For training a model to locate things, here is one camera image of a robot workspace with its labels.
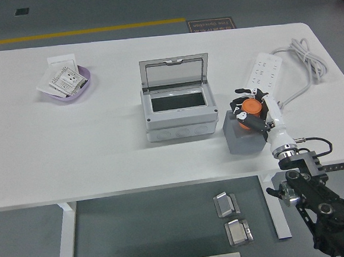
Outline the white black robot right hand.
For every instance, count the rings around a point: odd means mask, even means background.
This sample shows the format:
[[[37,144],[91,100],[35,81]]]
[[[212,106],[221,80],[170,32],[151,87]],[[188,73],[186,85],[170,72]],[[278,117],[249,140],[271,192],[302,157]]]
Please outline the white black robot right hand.
[[[239,88],[235,92],[241,96],[233,99],[230,106],[239,124],[262,134],[275,159],[296,154],[298,147],[286,131],[282,112],[273,95],[259,88]]]

